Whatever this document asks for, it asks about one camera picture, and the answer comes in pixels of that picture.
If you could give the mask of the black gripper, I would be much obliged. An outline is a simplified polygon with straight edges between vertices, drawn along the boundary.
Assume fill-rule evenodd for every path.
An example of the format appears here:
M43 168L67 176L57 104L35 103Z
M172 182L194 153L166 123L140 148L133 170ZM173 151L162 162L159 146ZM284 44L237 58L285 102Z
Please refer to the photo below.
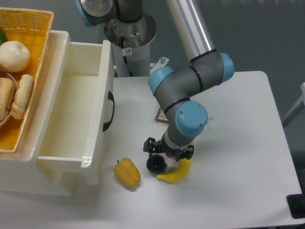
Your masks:
M179 162L182 159L190 160L193 157L194 146L177 145L169 138L168 133L165 132L159 141L149 137L143 144L143 152L147 152L148 157L151 157L153 154L172 153L176 156L175 161Z

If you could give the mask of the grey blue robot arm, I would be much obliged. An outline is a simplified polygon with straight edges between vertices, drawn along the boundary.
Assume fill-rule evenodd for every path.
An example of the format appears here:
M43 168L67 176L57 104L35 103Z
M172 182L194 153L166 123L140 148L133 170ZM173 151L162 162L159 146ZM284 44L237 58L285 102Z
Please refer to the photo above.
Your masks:
M119 77L149 76L151 92L169 125L161 140L146 140L144 151L150 155L165 153L176 160L190 159L194 152L191 142L208 119L206 109L191 97L228 81L234 74L232 59L215 48L196 2L167 1L190 60L190 66L179 72L171 67L150 70L150 44L156 36L156 23L143 11L142 1L78 0L76 5L87 26L104 25Z

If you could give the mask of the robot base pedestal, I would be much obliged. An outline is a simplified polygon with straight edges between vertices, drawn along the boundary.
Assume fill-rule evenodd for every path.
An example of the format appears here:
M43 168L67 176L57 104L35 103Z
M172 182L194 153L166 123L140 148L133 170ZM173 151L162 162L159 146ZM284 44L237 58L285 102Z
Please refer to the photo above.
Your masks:
M156 31L153 17L146 12L136 22L113 19L105 23L104 33L112 43L118 77L150 75L151 43Z

